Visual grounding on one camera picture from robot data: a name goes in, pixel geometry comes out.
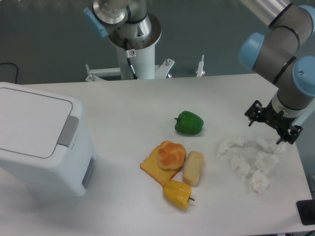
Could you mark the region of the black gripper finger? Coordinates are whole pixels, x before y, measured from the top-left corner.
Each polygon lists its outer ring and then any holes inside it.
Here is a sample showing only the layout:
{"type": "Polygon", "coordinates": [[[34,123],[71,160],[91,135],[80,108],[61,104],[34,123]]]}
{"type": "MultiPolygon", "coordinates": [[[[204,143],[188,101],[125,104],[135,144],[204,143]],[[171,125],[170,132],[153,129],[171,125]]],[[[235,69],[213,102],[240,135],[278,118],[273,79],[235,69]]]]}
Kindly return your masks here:
{"type": "Polygon", "coordinates": [[[276,132],[279,135],[279,139],[276,144],[279,145],[281,142],[294,144],[303,128],[299,125],[290,125],[286,129],[283,127],[277,127],[276,132]]]}
{"type": "Polygon", "coordinates": [[[262,110],[262,104],[260,103],[260,101],[256,100],[248,108],[248,110],[244,113],[244,115],[250,121],[248,124],[248,127],[251,127],[251,125],[254,122],[261,122],[262,121],[261,110],[262,110]]]}

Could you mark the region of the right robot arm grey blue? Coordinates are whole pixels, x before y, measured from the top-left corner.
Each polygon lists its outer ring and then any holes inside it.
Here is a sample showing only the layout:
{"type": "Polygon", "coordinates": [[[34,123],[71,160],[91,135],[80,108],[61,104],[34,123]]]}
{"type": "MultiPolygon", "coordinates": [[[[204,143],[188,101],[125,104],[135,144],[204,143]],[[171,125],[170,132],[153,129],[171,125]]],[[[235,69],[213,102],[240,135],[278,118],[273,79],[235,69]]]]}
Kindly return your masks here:
{"type": "Polygon", "coordinates": [[[271,31],[252,34],[242,45],[239,61],[278,88],[266,107],[258,101],[245,116],[276,130],[277,143],[293,144],[303,128],[297,119],[315,98],[315,58],[294,54],[315,33],[315,9],[289,0],[244,0],[242,3],[271,31]]]}

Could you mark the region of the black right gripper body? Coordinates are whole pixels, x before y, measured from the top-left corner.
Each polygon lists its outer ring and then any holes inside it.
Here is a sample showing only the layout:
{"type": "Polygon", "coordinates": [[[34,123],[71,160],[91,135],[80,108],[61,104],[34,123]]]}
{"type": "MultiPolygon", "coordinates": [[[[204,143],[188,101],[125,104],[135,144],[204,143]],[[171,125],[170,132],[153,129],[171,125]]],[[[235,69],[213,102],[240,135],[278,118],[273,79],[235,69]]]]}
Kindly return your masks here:
{"type": "Polygon", "coordinates": [[[257,108],[255,115],[257,122],[265,123],[281,133],[291,129],[293,118],[284,117],[284,111],[277,113],[273,109],[271,102],[266,107],[262,107],[262,104],[256,100],[255,107],[257,108]]]}

